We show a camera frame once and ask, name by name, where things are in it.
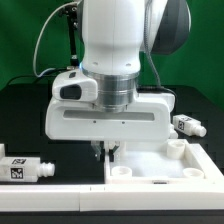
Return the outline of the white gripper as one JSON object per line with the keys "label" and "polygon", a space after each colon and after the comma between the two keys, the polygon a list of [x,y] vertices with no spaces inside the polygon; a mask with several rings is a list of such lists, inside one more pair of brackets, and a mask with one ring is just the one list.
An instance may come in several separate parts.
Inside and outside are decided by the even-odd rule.
{"label": "white gripper", "polygon": [[123,112],[111,113],[97,111],[91,103],[52,98],[45,133],[50,139],[92,141],[98,161],[104,158],[103,141],[109,141],[109,161],[113,162],[119,141],[166,141],[174,103],[175,97],[170,93],[140,93]]}

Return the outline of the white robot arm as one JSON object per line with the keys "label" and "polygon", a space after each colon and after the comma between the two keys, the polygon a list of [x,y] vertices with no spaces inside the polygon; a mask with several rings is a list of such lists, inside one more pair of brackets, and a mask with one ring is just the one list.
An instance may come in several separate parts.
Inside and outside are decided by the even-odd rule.
{"label": "white robot arm", "polygon": [[126,145],[165,143],[176,97],[160,85],[138,85],[139,54],[171,54],[184,44],[187,1],[82,0],[78,11],[84,57],[53,82],[47,136],[89,141],[99,160]]}

